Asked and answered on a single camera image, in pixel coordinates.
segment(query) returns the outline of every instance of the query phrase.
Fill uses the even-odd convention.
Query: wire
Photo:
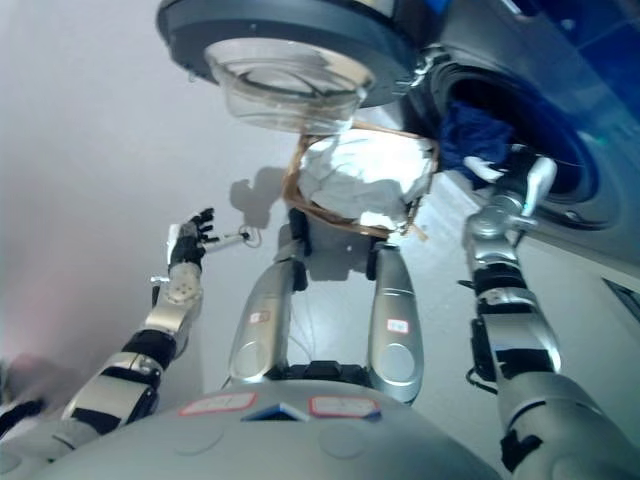
[[[477,380],[474,380],[473,378],[471,378],[471,376],[476,373],[476,369],[475,367],[471,367],[469,369],[469,371],[467,372],[467,374],[464,376],[465,380],[467,382],[469,382],[471,385],[473,385],[474,387],[479,388],[480,390],[484,390],[485,392],[489,392],[492,393],[493,395],[497,395],[498,394],[498,390],[490,387],[489,385],[485,385],[482,382],[479,382]]]
[[[307,349],[307,347],[302,345],[302,343],[300,343],[300,341],[296,337],[294,337],[293,335],[289,335],[289,338],[291,339],[291,341],[293,341],[293,343],[295,343],[296,345],[298,345],[300,347],[300,349],[305,353],[305,355],[309,359],[309,362],[311,362],[311,354],[309,353],[309,350]]]
[[[304,304],[307,308],[307,318],[309,319],[309,329],[311,330],[311,350],[313,351],[313,356],[316,356],[316,332],[313,328],[313,316],[311,315],[311,308],[309,307],[309,296],[305,293],[304,295]]]

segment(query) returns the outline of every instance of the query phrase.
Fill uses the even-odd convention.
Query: woven basket
[[[402,132],[399,130],[392,130],[389,128],[378,127],[377,125],[372,125],[364,122],[354,122],[352,128],[358,128],[362,130],[372,130],[376,132],[386,132],[393,133],[394,135],[400,135],[407,138],[413,139],[424,139],[424,137],[420,137],[419,135],[415,135],[413,133]],[[346,230],[353,233],[359,233],[361,235],[370,235],[372,237],[378,237],[382,239],[387,239],[394,230],[389,230],[384,227],[367,227],[364,225],[359,225],[354,223],[353,220],[349,220],[341,217],[329,210],[325,210],[320,205],[317,205],[313,202],[307,202],[307,200],[300,193],[300,189],[298,188],[298,177],[300,175],[300,166],[302,164],[302,157],[304,156],[307,149],[313,145],[314,143],[322,140],[326,137],[318,137],[312,135],[301,135],[298,140],[298,145],[296,147],[295,154],[291,159],[291,163],[289,164],[289,168],[287,169],[283,179],[282,179],[282,197],[284,200],[294,208],[310,215],[313,218],[317,218],[318,220],[331,225],[336,228],[340,228],[342,230]],[[433,178],[433,174],[437,171],[438,167],[438,154],[439,148],[438,143],[435,140],[426,139],[431,143],[431,171],[428,172],[429,181],[428,185],[431,186],[431,180]],[[414,220],[418,213],[418,208],[420,207],[420,201],[422,197],[416,198],[414,201],[407,205],[407,223],[403,225],[399,231],[404,235],[409,229],[413,226]]]

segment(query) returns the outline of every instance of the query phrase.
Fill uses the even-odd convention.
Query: gray floor
[[[10,46],[0,62],[2,357],[24,395],[44,393],[53,408],[144,320],[168,225],[207,205],[219,231],[251,224],[263,244],[205,261],[205,306],[168,372],[162,407],[217,389],[244,301],[286,223],[280,177],[295,137],[236,122],[217,89],[190,83],[154,31],[156,3],[22,0],[0,11]],[[473,297],[455,282],[467,278],[460,235],[473,208],[442,177],[417,222],[429,240],[401,242],[425,342],[415,408],[497,465],[495,399],[463,379]],[[315,225],[313,235],[313,282],[294,298],[291,359],[362,362],[373,297],[364,243]],[[535,245],[522,258],[565,371],[640,444],[640,325],[596,275]]]

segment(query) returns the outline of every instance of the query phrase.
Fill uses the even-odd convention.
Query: black joint band
[[[507,380],[528,372],[553,372],[553,362],[547,350],[513,348],[496,353],[500,370]]]
[[[496,263],[473,273],[473,285],[476,295],[492,288],[527,288],[522,272],[513,265]]]
[[[108,367],[105,368],[100,375],[111,378],[119,378],[120,380],[127,380],[129,382],[142,383],[149,385],[153,389],[157,389],[160,386],[160,372],[154,370],[149,374],[136,372],[135,370],[129,370],[122,367]]]
[[[120,419],[118,417],[85,408],[76,408],[71,414],[71,418],[91,425],[100,435],[106,435],[120,425]]]
[[[166,370],[175,358],[176,341],[170,335],[157,330],[142,330],[131,337],[122,351],[147,355]]]

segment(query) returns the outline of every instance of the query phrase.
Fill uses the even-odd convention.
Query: white cloth
[[[366,226],[391,230],[406,205],[426,192],[431,144],[392,133],[353,129],[313,144],[302,158],[302,196]]]

